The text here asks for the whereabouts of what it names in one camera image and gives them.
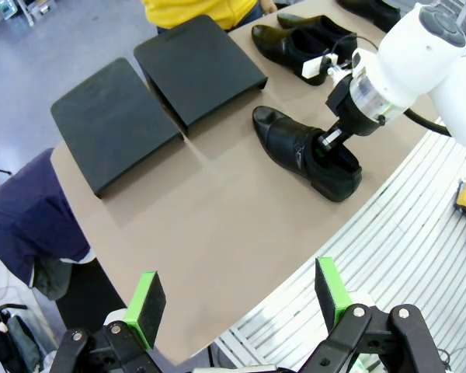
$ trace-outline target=beige tabletop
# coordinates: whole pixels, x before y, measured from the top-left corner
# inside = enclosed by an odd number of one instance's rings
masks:
[[[384,35],[333,0],[307,0],[284,11],[326,14],[376,42]],[[276,15],[256,23],[275,26]],[[52,155],[75,217],[123,300],[131,300],[143,272],[158,270],[167,306],[156,346],[174,363],[208,345],[314,254],[425,133],[402,116],[370,137],[351,138],[347,145],[360,160],[363,181],[348,200],[329,202],[271,161],[251,116],[267,105],[327,129],[336,120],[325,105],[331,79],[312,87],[268,61],[256,50],[251,28],[231,37],[269,77],[266,88],[198,123],[184,142],[140,164],[103,200],[93,195],[65,143]],[[427,99],[415,109],[437,118]]]

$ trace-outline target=navy cloth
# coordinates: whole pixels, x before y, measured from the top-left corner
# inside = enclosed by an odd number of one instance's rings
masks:
[[[28,285],[36,258],[79,261],[89,251],[55,175],[52,151],[0,186],[0,260]]]

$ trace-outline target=bolt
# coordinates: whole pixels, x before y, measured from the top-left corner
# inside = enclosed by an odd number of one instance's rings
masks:
[[[357,307],[356,309],[354,309],[353,314],[356,317],[363,317],[366,314],[366,312],[361,307]]]
[[[114,325],[112,328],[110,328],[110,332],[112,334],[118,334],[121,331],[121,327],[119,325]]]
[[[409,317],[409,311],[407,309],[399,309],[398,310],[398,317],[402,317],[403,319],[407,319]]]
[[[83,334],[81,332],[75,332],[73,335],[72,335],[72,339],[75,340],[75,341],[78,341],[81,339],[81,337],[83,336]]]

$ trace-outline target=black platform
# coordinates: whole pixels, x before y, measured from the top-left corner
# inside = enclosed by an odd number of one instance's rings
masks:
[[[183,138],[130,66],[119,58],[59,99],[52,116],[93,193],[173,139]]]
[[[134,56],[184,131],[267,77],[210,17],[198,16],[134,49]]]

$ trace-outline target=white slatted surface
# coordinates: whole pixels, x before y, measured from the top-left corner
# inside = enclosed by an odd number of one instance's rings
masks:
[[[333,257],[347,290],[369,293],[383,311],[402,303],[418,306],[436,345],[448,351],[466,347],[466,218],[453,209],[461,177],[466,148],[428,133],[317,250]],[[314,259],[216,340],[234,364],[297,370],[325,338]],[[451,365],[466,371],[466,349],[452,356]]]

